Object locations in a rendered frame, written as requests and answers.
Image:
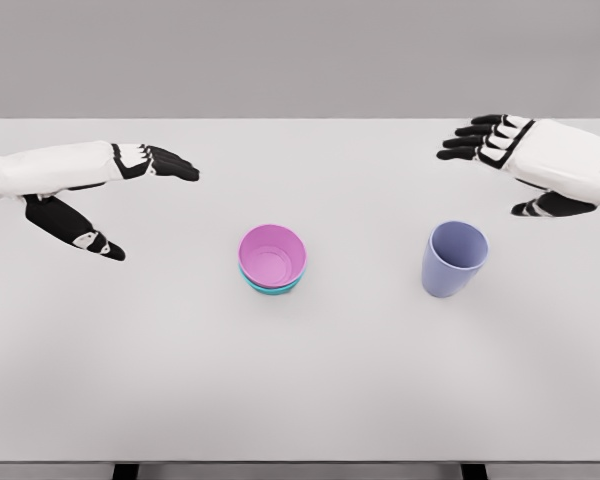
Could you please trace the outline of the teal bowl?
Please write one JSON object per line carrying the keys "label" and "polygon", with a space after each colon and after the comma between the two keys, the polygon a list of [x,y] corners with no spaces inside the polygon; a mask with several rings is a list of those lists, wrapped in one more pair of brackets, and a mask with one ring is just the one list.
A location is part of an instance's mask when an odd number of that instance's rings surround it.
{"label": "teal bowl", "polygon": [[263,286],[257,285],[256,283],[254,283],[244,272],[244,270],[242,269],[241,266],[238,267],[238,270],[243,278],[243,280],[256,292],[259,292],[261,294],[264,295],[270,295],[270,296],[278,296],[278,295],[283,295],[283,294],[287,294],[289,292],[291,292],[294,287],[302,280],[305,271],[302,271],[300,273],[300,275],[293,280],[291,283],[281,286],[281,287],[276,287],[276,288],[265,288]]}

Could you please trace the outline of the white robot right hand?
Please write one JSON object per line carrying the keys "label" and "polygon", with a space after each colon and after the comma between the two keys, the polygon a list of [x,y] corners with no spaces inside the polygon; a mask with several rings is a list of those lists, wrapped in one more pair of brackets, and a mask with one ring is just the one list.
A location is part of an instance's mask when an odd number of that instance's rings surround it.
{"label": "white robot right hand", "polygon": [[443,141],[436,157],[477,161],[539,189],[511,208],[517,217],[571,217],[600,206],[600,136],[556,120],[478,116]]}

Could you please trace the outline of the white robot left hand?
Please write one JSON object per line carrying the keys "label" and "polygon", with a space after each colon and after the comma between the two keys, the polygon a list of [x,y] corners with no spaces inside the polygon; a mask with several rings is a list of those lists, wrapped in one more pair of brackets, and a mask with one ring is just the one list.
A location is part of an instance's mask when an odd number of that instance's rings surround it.
{"label": "white robot left hand", "polygon": [[63,243],[123,261],[124,250],[56,194],[145,175],[196,182],[200,171],[177,154],[157,146],[93,141],[1,158],[0,194],[22,197],[26,219]]}

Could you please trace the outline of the pink bowl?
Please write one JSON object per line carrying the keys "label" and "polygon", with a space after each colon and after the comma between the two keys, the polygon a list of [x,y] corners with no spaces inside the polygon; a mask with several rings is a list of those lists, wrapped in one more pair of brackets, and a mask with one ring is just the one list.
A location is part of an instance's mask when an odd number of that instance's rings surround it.
{"label": "pink bowl", "polygon": [[246,277],[266,289],[286,287],[304,274],[308,253],[303,240],[291,229],[263,224],[241,238],[238,263]]}

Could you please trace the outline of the lavender cup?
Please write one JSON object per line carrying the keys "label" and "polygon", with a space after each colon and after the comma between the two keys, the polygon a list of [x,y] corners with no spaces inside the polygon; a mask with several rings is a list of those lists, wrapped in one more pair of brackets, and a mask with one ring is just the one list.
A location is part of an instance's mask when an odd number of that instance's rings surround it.
{"label": "lavender cup", "polygon": [[424,250],[423,288],[437,298],[455,295],[480,271],[488,254],[487,237],[475,226],[461,221],[437,225]]}

